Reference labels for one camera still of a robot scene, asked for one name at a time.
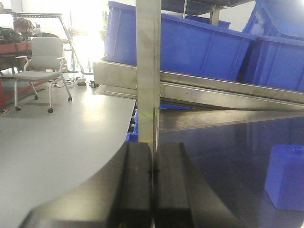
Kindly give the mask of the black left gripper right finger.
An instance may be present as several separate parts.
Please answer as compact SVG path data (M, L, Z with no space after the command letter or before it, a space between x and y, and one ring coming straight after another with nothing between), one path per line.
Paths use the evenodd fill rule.
M191 161L182 143L162 143L154 158L157 228L243 228Z

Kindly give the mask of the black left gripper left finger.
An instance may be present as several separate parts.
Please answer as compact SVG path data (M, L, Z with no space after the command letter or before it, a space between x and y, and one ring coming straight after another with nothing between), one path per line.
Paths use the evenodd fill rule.
M124 142L110 161L71 191L33 208L22 228L149 228L151 152Z

